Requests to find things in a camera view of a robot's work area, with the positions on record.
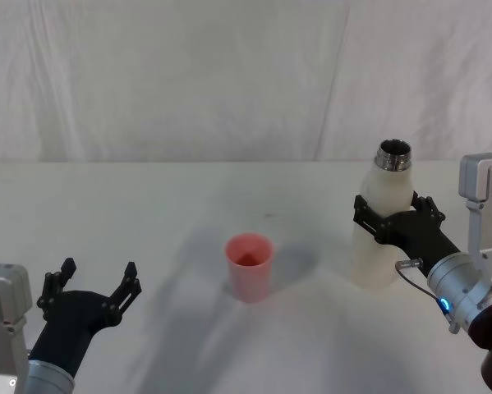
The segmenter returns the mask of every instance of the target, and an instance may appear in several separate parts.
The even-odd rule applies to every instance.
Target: white backdrop
[[[0,160],[492,150],[492,0],[0,0]]]

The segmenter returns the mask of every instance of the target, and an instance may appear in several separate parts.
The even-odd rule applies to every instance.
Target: pink cup
[[[273,250],[271,241],[260,234],[240,234],[228,241],[229,277],[239,300],[253,303],[268,296]]]

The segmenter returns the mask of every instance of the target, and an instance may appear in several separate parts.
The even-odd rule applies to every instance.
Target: white table
[[[345,278],[368,167],[0,164],[0,263],[24,264],[36,299],[44,273],[68,256],[78,270],[67,289],[106,295],[136,262],[143,293],[92,341],[76,394],[490,392],[485,351],[448,333],[429,297],[405,282],[368,292]],[[416,163],[414,182],[466,248],[458,163]],[[257,305],[225,285],[223,245],[242,231],[278,247],[274,293]],[[34,307],[29,346],[43,325]]]

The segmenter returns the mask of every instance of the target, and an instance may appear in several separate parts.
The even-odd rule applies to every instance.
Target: white bottle
[[[361,186],[361,196],[378,215],[387,217],[410,209],[413,196],[412,150],[402,140],[386,140]],[[380,245],[364,228],[355,224],[352,236],[352,280],[360,287],[383,288],[396,277],[395,262],[400,249]]]

